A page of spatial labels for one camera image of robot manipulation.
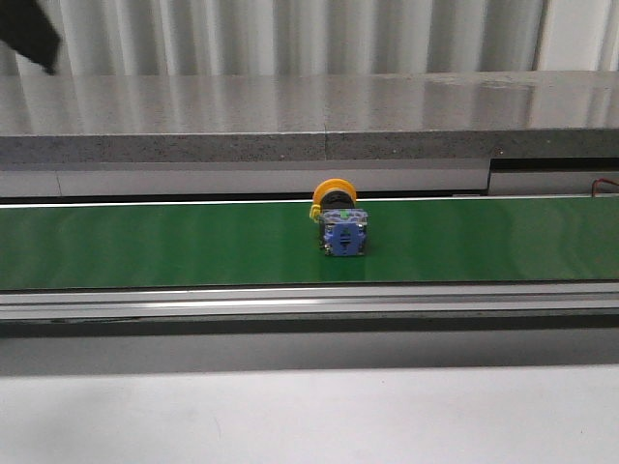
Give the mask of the yellow push button switch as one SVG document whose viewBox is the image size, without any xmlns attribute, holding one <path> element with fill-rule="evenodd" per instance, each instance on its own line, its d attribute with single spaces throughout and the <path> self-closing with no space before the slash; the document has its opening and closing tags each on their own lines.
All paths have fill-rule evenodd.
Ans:
<svg viewBox="0 0 619 464">
<path fill-rule="evenodd" d="M 358 207 L 357 190 L 347 180 L 332 178 L 319 184 L 309 218 L 318 225 L 318 243 L 327 256 L 365 254 L 368 213 Z"/>
</svg>

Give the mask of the grey stone counter slab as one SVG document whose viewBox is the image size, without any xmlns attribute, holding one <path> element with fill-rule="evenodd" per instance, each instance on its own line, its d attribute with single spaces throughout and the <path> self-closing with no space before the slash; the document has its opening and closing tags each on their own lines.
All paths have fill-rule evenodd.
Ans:
<svg viewBox="0 0 619 464">
<path fill-rule="evenodd" d="M 8 164 L 617 156 L 616 72 L 1 80 Z"/>
</svg>

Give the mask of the green conveyor belt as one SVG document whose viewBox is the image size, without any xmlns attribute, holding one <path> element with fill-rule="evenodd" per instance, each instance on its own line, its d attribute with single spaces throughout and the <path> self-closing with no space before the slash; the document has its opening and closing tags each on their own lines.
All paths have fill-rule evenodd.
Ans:
<svg viewBox="0 0 619 464">
<path fill-rule="evenodd" d="M 5 291 L 606 280 L 614 197 L 366 201 L 368 245 L 328 257 L 301 202 L 5 208 Z"/>
</svg>

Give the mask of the white corrugated curtain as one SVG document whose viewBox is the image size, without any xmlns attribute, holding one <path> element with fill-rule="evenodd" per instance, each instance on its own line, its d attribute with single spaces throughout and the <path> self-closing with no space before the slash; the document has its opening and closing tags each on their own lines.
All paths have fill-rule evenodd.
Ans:
<svg viewBox="0 0 619 464">
<path fill-rule="evenodd" d="M 614 71 L 614 1 L 37 1 L 62 75 Z M 41 66 L 1 41 L 4 75 Z"/>
</svg>

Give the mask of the aluminium conveyor frame rail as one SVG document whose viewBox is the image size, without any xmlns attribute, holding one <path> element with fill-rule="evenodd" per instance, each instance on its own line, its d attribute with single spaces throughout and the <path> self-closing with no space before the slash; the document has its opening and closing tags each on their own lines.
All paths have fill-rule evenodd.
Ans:
<svg viewBox="0 0 619 464">
<path fill-rule="evenodd" d="M 614 313 L 615 281 L 25 291 L 1 296 L 1 319 L 114 320 L 175 316 Z"/>
</svg>

